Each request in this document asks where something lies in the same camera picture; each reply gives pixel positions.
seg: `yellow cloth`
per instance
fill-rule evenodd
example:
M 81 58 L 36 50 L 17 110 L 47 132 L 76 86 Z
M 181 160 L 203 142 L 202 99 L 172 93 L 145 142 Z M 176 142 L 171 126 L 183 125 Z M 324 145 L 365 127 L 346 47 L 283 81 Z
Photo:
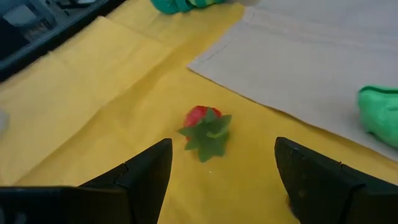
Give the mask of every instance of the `yellow cloth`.
M 11 127 L 2 184 L 78 185 L 172 138 L 159 223 L 298 223 L 285 204 L 274 141 L 285 136 L 398 184 L 398 165 L 351 141 L 243 98 L 187 68 L 240 19 L 240 5 L 159 14 L 130 0 L 0 88 Z M 195 105 L 232 114 L 223 158 L 200 163 L 175 132 Z

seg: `red strawberry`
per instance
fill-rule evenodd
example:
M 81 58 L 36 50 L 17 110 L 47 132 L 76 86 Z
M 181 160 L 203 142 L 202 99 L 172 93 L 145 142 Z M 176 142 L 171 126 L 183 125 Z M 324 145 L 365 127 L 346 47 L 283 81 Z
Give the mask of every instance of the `red strawberry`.
M 190 110 L 185 117 L 184 127 L 192 127 L 197 125 L 199 121 L 205 118 L 208 108 L 209 106 L 196 106 L 192 108 L 192 110 Z M 221 117 L 221 112 L 218 109 L 211 109 L 216 113 L 217 118 Z
M 185 117 L 184 127 L 178 130 L 188 141 L 184 149 L 198 149 L 201 162 L 213 156 L 223 156 L 231 118 L 231 115 L 222 115 L 218 109 L 209 106 L 192 108 Z

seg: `black tray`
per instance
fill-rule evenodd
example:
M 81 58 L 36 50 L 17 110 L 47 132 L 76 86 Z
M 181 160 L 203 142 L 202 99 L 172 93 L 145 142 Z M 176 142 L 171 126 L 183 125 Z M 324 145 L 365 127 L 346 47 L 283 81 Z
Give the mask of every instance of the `black tray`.
M 0 82 L 19 72 L 81 31 L 98 16 L 105 16 L 125 0 L 97 0 L 67 22 L 48 31 L 39 39 L 19 49 L 0 62 Z

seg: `beige cloth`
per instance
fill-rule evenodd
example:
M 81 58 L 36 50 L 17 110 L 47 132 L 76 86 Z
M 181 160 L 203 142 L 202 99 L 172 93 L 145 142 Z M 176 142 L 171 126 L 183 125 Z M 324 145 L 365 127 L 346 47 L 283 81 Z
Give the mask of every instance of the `beige cloth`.
M 398 36 L 396 0 L 258 0 L 256 7 L 299 21 Z
M 398 151 L 365 133 L 356 105 L 364 85 L 398 86 L 398 39 L 249 7 L 189 67 L 258 103 L 398 161 Z

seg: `green toy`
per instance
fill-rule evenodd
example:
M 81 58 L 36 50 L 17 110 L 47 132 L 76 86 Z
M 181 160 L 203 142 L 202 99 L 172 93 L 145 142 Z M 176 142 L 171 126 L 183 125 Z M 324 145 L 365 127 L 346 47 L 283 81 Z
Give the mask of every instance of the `green toy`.
M 225 0 L 150 0 L 157 10 L 165 14 L 188 12 L 195 7 L 203 8 L 211 4 L 219 4 Z
M 366 131 L 398 147 L 398 89 L 365 86 L 358 92 L 358 105 Z

